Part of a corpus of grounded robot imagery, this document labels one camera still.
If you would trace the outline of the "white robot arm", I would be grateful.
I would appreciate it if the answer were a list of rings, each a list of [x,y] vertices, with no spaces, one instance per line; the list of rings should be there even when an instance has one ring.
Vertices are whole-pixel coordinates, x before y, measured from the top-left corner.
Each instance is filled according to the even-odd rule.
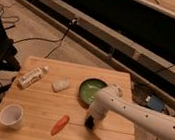
[[[113,111],[162,140],[175,140],[175,117],[127,102],[121,93],[121,88],[115,84],[95,92],[84,126],[93,130],[98,121]]]

